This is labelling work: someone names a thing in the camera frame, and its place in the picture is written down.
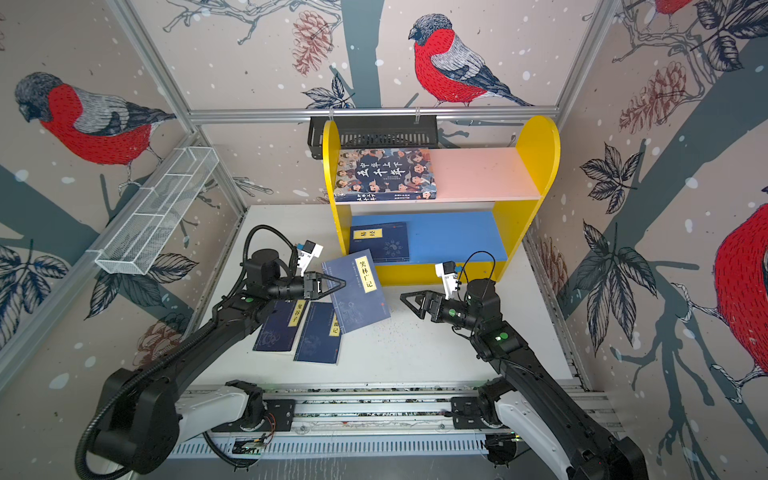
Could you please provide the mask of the large illustrated box book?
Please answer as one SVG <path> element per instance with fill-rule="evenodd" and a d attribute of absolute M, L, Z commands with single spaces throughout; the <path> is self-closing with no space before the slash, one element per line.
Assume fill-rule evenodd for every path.
<path fill-rule="evenodd" d="M 339 202 L 421 201 L 438 197 L 430 152 L 420 148 L 345 149 L 337 167 Z"/>

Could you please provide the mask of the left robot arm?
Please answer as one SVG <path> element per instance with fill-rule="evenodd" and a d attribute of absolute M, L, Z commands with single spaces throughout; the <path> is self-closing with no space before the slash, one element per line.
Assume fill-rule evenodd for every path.
<path fill-rule="evenodd" d="M 94 454 L 119 464 L 109 478 L 160 466 L 181 438 L 176 403 L 187 387 L 230 347 L 253 334 L 279 300 L 318 300 L 343 289 L 345 280 L 318 272 L 299 275 L 298 253 L 288 263 L 274 249 L 243 260 L 231 291 L 212 309 L 211 319 L 178 346 L 142 368 L 119 369 L 104 383 L 94 417 L 76 447 L 74 467 L 82 479 L 98 473 L 87 463 Z"/>

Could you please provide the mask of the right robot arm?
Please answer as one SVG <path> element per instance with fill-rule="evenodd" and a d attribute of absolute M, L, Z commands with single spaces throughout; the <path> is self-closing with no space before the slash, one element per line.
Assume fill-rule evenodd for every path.
<path fill-rule="evenodd" d="M 478 391 L 481 416 L 520 435 L 559 479 L 645 479 L 642 450 L 586 413 L 504 320 L 491 279 L 472 280 L 462 299 L 422 290 L 400 296 L 418 318 L 466 329 L 478 359 L 498 378 Z"/>

